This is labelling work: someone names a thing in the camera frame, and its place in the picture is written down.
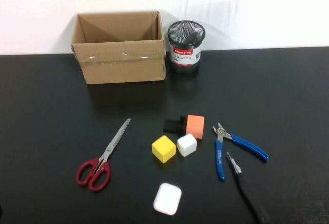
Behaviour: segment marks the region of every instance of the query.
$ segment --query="red scissors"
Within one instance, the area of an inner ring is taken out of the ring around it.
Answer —
[[[96,192],[103,189],[107,183],[109,182],[111,171],[109,169],[109,162],[108,157],[110,156],[111,152],[114,150],[115,146],[118,144],[119,140],[121,139],[124,131],[126,130],[128,124],[130,122],[130,118],[126,120],[126,122],[122,125],[122,127],[118,130],[115,134],[112,141],[109,143],[108,147],[104,151],[103,155],[100,158],[94,158],[90,161],[85,162],[84,164],[79,167],[76,175],[76,181],[80,186],[88,185],[89,188]],[[84,181],[80,180],[82,172],[89,166],[92,166],[90,173],[88,174],[87,178]],[[107,177],[105,181],[98,187],[94,187],[94,183],[100,177],[102,173],[106,173]]]

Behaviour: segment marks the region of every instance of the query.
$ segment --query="open cardboard box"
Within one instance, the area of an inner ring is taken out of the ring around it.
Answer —
[[[164,80],[160,12],[78,14],[71,43],[87,84]]]

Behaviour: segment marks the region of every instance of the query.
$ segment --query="black mesh pen holder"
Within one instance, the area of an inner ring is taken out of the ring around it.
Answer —
[[[179,73],[192,73],[200,64],[201,43],[206,32],[202,25],[190,20],[172,24],[167,32],[170,65]]]

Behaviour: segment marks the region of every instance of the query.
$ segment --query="screwdriver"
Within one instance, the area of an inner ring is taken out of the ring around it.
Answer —
[[[235,179],[236,183],[238,184],[239,188],[241,189],[242,193],[248,199],[249,203],[253,207],[254,211],[256,212],[257,218],[259,223],[261,224],[268,224],[271,221],[271,217],[266,212],[265,208],[263,207],[262,203],[259,201],[256,192],[251,187],[251,185],[244,179],[242,175],[241,168],[237,165],[235,160],[231,157],[230,153],[227,153],[228,159],[235,170]]]

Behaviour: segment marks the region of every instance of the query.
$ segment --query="blue handle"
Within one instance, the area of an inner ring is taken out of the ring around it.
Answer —
[[[249,141],[238,137],[237,135],[231,134],[233,142],[237,145],[240,145],[241,147],[247,148],[250,151],[254,152],[255,154],[259,155],[261,158],[263,158],[265,161],[268,160],[268,154],[266,154],[261,148],[257,147],[253,143],[250,143]]]
[[[221,180],[225,180],[224,169],[223,169],[223,144],[216,138],[216,165],[217,172]]]

